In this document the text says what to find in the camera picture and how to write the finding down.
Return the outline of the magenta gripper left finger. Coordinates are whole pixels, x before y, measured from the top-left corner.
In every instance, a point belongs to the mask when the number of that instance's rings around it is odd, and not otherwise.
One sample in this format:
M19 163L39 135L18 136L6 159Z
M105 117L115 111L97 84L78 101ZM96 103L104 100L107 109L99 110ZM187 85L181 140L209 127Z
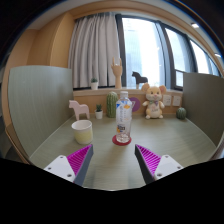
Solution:
M87 145L69 156L59 155L44 170L82 186L91 158L93 145Z

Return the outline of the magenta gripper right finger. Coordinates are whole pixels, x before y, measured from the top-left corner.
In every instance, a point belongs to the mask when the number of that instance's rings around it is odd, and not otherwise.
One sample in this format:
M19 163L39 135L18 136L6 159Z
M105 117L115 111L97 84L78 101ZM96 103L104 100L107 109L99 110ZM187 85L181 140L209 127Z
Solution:
M183 169L169 155L160 156L146 147L136 144L135 156L138 160L143 179L146 184L150 184L176 171Z

